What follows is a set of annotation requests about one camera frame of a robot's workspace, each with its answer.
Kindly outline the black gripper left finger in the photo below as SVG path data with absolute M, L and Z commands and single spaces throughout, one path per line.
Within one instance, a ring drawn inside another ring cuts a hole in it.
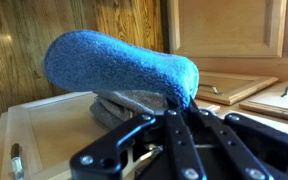
M 122 180 L 144 156 L 155 157 L 135 180 L 206 180 L 190 130 L 178 110 L 139 114 L 70 160 L 73 180 Z

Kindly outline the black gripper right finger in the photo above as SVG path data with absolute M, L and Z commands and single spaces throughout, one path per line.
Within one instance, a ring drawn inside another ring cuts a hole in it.
M 208 180 L 288 180 L 288 134 L 230 113 L 223 119 L 191 102 L 185 110 Z

